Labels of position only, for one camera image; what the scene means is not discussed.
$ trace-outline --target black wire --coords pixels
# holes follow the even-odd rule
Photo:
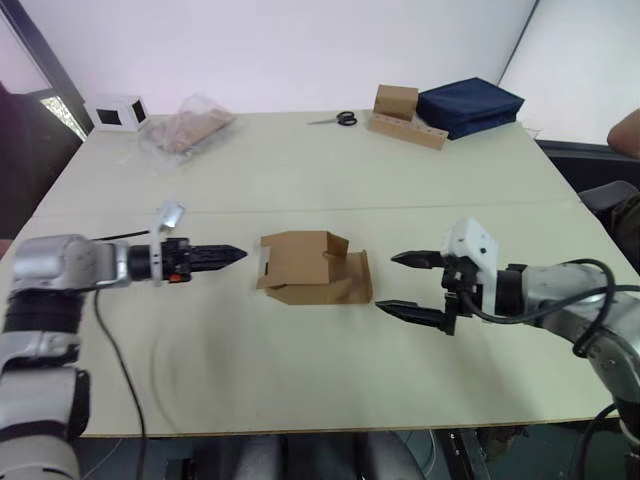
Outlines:
[[[142,405],[140,404],[140,400],[138,399],[138,394],[136,393],[136,389],[133,387],[133,381],[131,380],[131,375],[129,374],[129,370],[127,369],[127,365],[124,363],[124,358],[122,356],[122,352],[120,351],[120,347],[118,346],[115,338],[111,335],[111,332],[107,328],[107,325],[104,323],[102,319],[102,315],[100,314],[100,305],[98,300],[100,298],[100,290],[96,290],[93,294],[93,310],[96,315],[96,320],[98,320],[98,325],[104,332],[105,336],[111,343],[113,347],[113,351],[118,358],[118,363],[120,363],[120,369],[122,370],[122,375],[127,382],[127,386],[129,387],[129,392],[131,393],[131,398],[135,403],[136,410],[138,411],[138,421],[140,422],[140,451],[138,453],[138,465],[136,467],[136,479],[143,480],[144,478],[144,463],[145,457],[147,455],[147,427],[144,422],[144,414],[142,412]]]
[[[585,298],[591,297],[593,295],[600,295],[602,293],[606,293],[606,291],[607,291],[607,287],[593,288],[591,290],[587,290],[586,292],[578,293],[577,295],[573,295],[572,297],[565,298],[564,300],[554,302],[547,307],[542,307],[533,312],[524,313],[522,315],[516,315],[513,317],[497,317],[495,315],[490,315],[488,313],[483,312],[473,303],[470,292],[461,292],[460,298],[462,299],[462,302],[464,303],[465,307],[467,307],[469,311],[473,313],[475,316],[483,320],[486,320],[488,322],[511,325],[515,323],[530,322],[532,320],[535,320],[538,317],[549,315],[550,313],[554,313],[558,310],[561,310],[567,305],[578,303],[584,300]],[[640,287],[636,285],[614,285],[614,292],[640,292]]]
[[[582,443],[580,444],[580,452],[578,453],[578,470],[577,470],[577,480],[584,480],[585,469],[586,469],[586,460],[587,460],[587,450],[589,449],[589,443],[591,442],[591,438],[596,429],[596,425],[601,420],[604,420],[607,415],[613,412],[616,409],[616,406],[612,403],[611,405],[605,407],[598,415],[596,415],[593,420],[589,422],[587,429],[584,431],[584,437],[582,437]]]
[[[121,238],[139,237],[141,235],[147,235],[149,230],[140,230],[138,232],[123,233],[122,235],[112,235],[110,237],[92,238],[94,242],[107,242],[109,240],[119,240]]]
[[[616,279],[613,276],[613,272],[607,266],[607,264],[601,262],[600,260],[594,260],[592,258],[581,258],[578,260],[573,260],[569,263],[576,263],[578,265],[595,265],[602,273],[607,277],[607,286],[604,295],[604,301],[602,302],[602,307],[600,307],[600,311],[596,316],[595,320],[591,322],[589,327],[584,331],[580,337],[573,343],[573,354],[580,357],[586,358],[586,353],[584,352],[585,344],[591,340],[593,335],[602,325],[602,322],[605,321],[607,315],[609,315],[609,311],[611,310],[611,305],[613,305],[613,300],[616,296]]]

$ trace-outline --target navy blue bag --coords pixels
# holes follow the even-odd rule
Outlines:
[[[449,139],[515,122],[524,99],[480,78],[470,78],[422,92],[418,116],[447,130]]]

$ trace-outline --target plastic bag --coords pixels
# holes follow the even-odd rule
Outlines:
[[[179,166],[193,155],[219,144],[237,126],[235,115],[210,98],[193,95],[170,117],[152,120],[142,131],[141,146],[165,166]]]

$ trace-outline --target cardboard box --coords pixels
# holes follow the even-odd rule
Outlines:
[[[327,231],[289,231],[262,237],[269,259],[258,288],[289,305],[369,303],[367,252],[347,253],[349,240]]]
[[[378,113],[371,114],[369,130],[399,138],[406,142],[435,148],[436,150],[442,150],[442,146],[449,135],[446,130],[430,127],[419,120],[407,122]]]
[[[380,85],[373,111],[381,115],[411,121],[418,105],[418,89]]]

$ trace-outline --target white box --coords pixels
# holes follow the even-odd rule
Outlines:
[[[142,98],[136,95],[98,95],[84,108],[98,130],[137,132],[149,121]]]

